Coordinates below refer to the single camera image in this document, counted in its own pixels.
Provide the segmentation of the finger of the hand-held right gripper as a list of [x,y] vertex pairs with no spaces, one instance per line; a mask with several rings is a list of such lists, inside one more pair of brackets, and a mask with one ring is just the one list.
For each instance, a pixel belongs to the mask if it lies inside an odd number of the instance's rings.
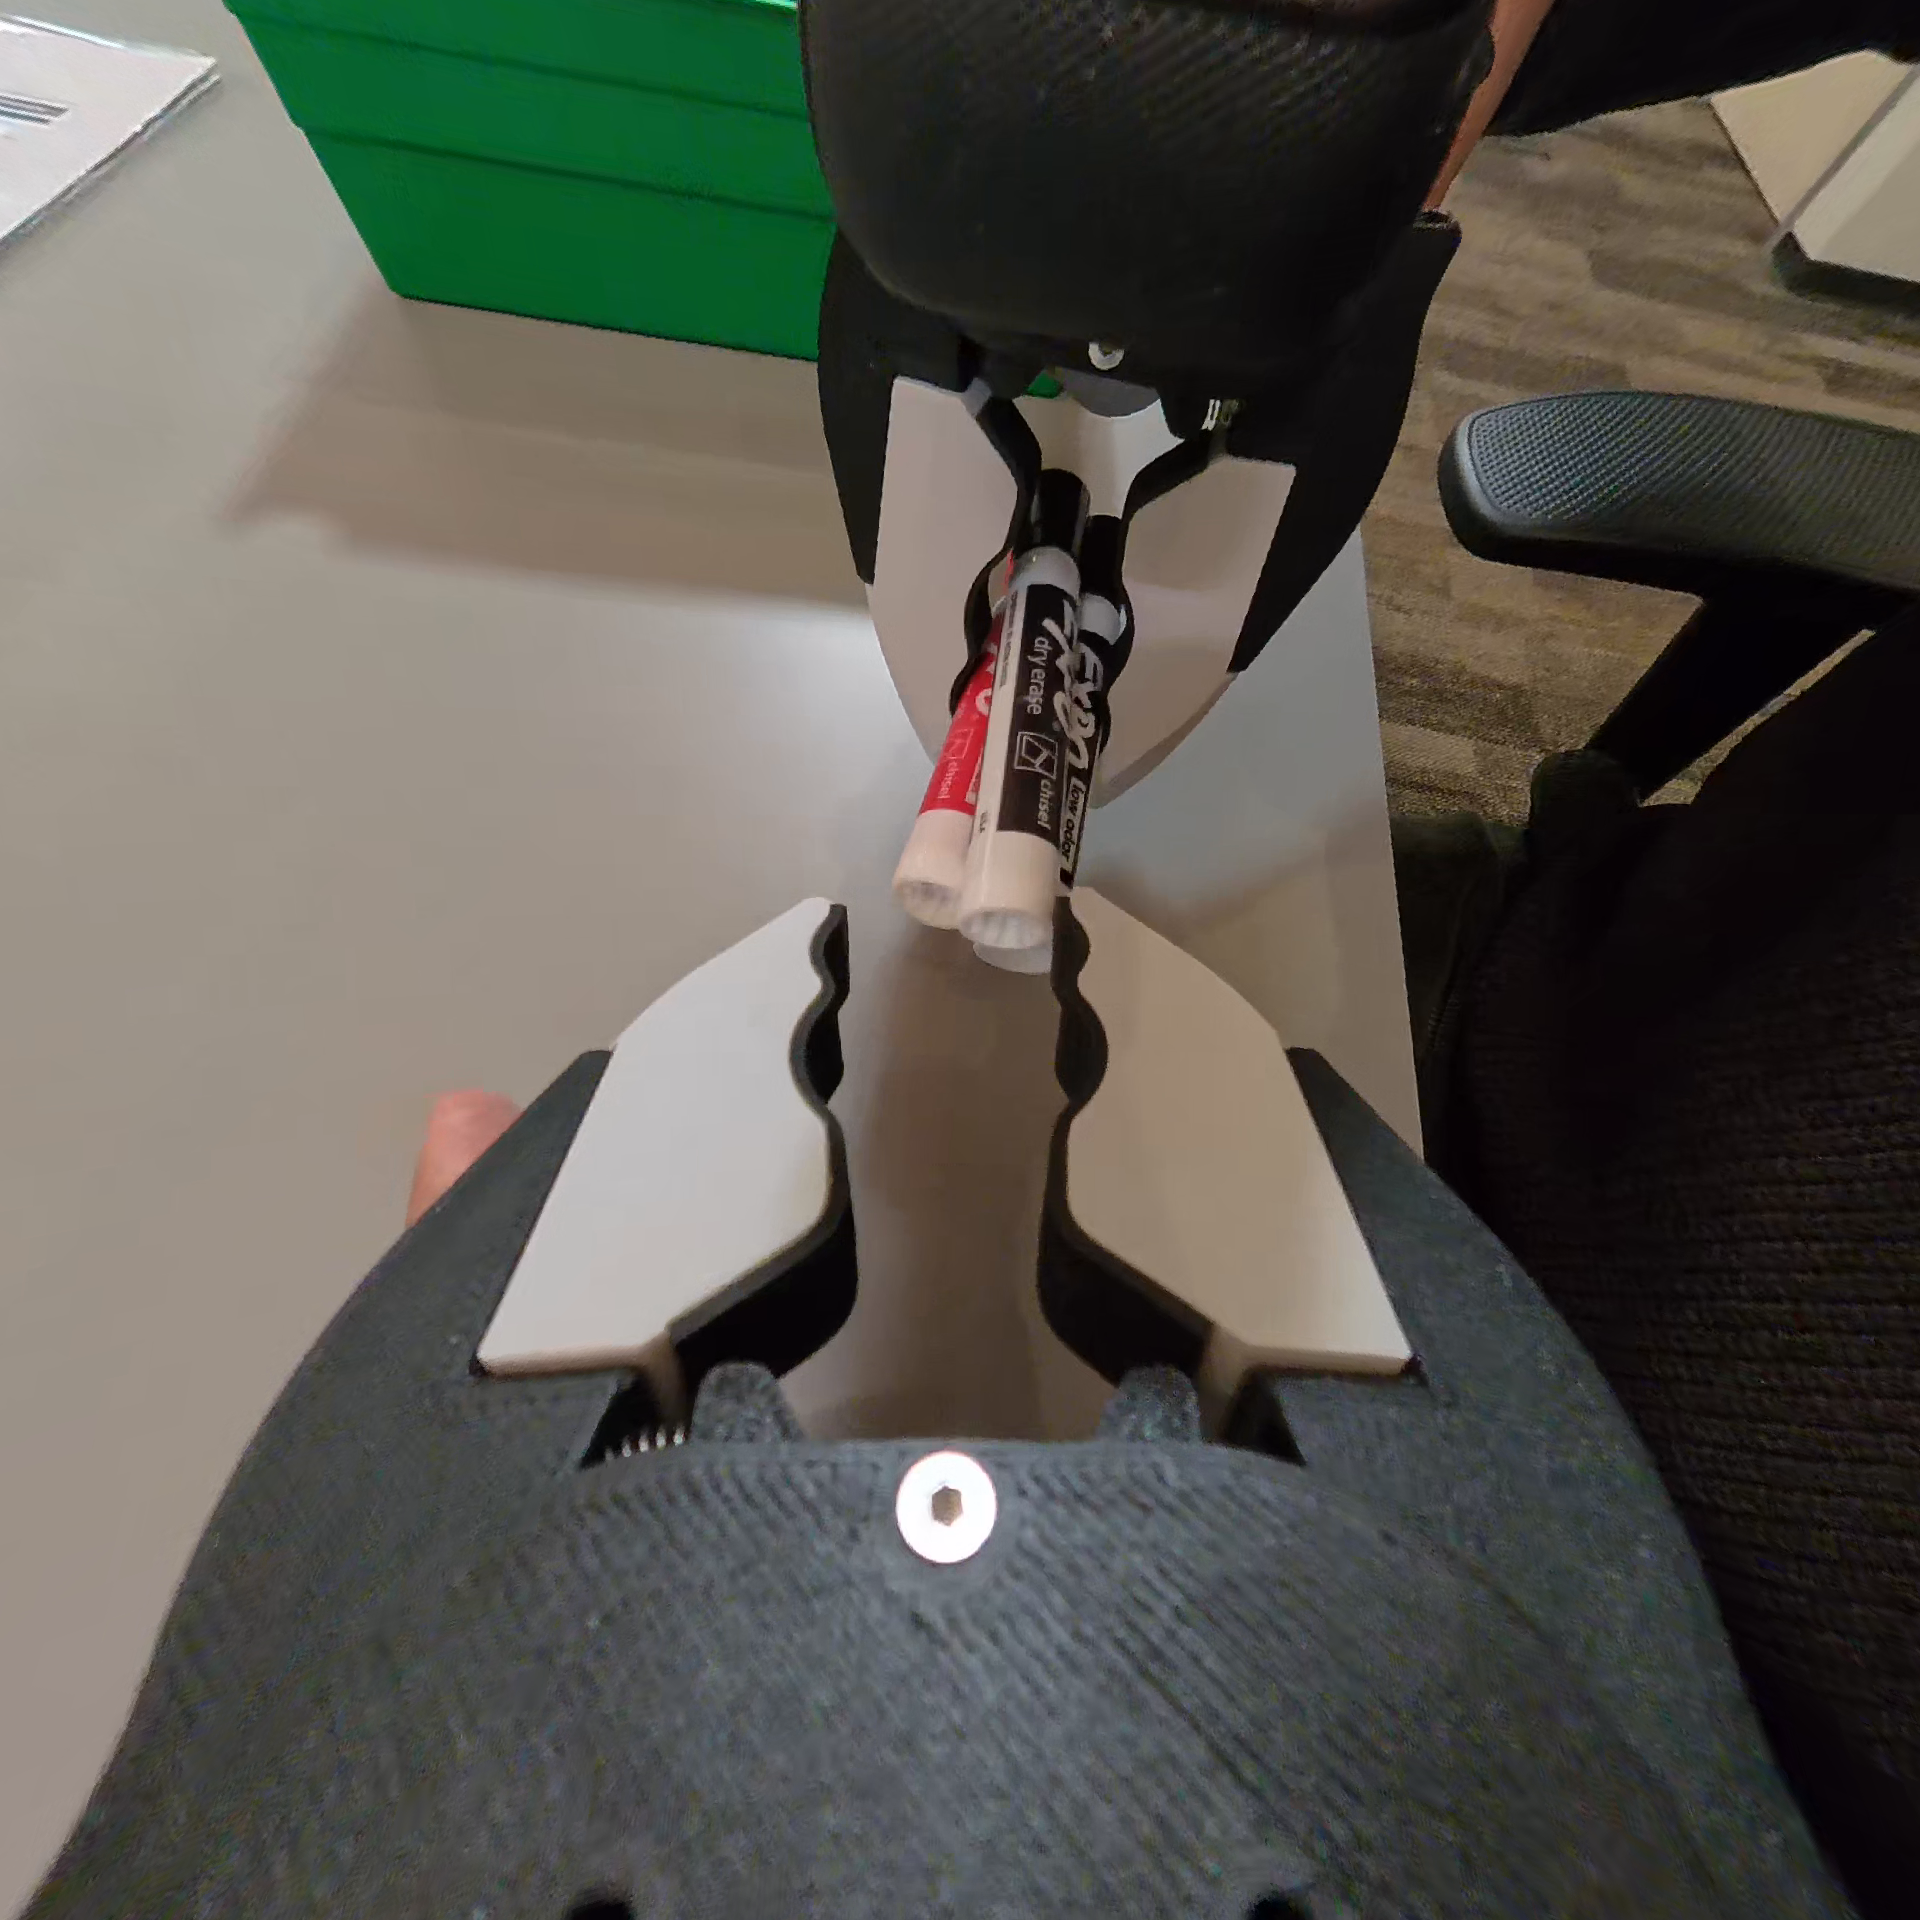
[[887,426],[868,609],[906,721],[936,756],[971,660],[967,602],[1004,552],[1018,483],[961,395],[900,377]]
[[1212,402],[1185,440],[1164,407],[1133,415],[1050,405],[1050,465],[1121,525],[1121,586],[1133,646],[1110,693],[1095,782],[1116,801],[1192,732],[1235,678],[1254,591],[1293,489],[1293,469],[1230,452],[1237,409]]

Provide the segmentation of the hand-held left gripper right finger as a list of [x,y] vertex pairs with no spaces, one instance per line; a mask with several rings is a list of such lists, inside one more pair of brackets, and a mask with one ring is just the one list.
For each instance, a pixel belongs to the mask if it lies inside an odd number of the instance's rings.
[[1396,1381],[1415,1344],[1275,1026],[1101,895],[1061,905],[1039,1236],[1048,1330],[1223,1422],[1266,1374]]

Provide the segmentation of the person's left hand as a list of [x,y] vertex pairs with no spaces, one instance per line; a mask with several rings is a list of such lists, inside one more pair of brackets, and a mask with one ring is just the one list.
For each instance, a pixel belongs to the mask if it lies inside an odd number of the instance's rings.
[[520,1107],[499,1092],[468,1088],[439,1097],[414,1158],[402,1224],[416,1226],[519,1118]]

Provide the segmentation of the white desk panel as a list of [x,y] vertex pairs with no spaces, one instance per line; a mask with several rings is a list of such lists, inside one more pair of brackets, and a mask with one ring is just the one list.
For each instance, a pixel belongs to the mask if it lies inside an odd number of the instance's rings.
[[1708,99],[1773,217],[1794,294],[1896,315],[1918,304],[1918,68],[1853,55]]

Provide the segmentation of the person's right forearm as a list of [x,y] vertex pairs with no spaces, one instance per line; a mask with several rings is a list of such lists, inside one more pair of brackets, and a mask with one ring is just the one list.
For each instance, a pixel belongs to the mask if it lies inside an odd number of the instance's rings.
[[1913,65],[1918,5],[1555,2],[1490,133],[1562,133],[1614,112],[1773,82],[1860,52]]

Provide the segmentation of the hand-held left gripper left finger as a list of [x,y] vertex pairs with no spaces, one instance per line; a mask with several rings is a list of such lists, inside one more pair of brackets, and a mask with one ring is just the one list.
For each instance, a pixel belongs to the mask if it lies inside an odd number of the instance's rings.
[[851,917],[799,900],[656,996],[612,1044],[477,1348],[499,1381],[636,1377],[681,1418],[709,1374],[777,1378],[858,1290],[832,1098]]

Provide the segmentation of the red dry erase marker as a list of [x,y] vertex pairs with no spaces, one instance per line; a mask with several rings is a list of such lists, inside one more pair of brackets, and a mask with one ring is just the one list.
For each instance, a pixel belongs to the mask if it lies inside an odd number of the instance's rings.
[[957,931],[973,848],[995,707],[1004,621],[996,617],[933,763],[920,811],[892,877],[904,913],[933,931]]

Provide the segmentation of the green plastic bin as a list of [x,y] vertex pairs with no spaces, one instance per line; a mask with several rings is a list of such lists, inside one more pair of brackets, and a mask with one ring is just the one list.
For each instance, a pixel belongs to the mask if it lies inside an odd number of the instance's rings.
[[813,363],[834,241],[786,2],[235,2],[400,296]]

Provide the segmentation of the person's torso in black sweater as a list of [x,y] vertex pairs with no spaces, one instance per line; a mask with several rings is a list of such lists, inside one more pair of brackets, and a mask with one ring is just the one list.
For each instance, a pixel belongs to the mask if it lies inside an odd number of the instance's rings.
[[1917,1917],[1918,641],[1909,610],[1686,802],[1599,751],[1451,821],[1457,1192],[1592,1353],[1863,1917]]

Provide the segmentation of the person's right hand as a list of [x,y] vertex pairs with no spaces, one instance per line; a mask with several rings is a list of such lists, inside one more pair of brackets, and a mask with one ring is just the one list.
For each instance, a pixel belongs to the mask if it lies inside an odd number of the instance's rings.
[[1423,208],[1441,213],[1476,146],[1490,133],[1555,2],[1496,2],[1490,14],[1490,51]]

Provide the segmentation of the laminated paper sheet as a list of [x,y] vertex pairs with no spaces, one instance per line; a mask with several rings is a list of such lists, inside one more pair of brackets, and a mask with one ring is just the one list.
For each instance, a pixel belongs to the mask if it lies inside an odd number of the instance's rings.
[[80,198],[221,81],[210,56],[2,18],[2,247]]

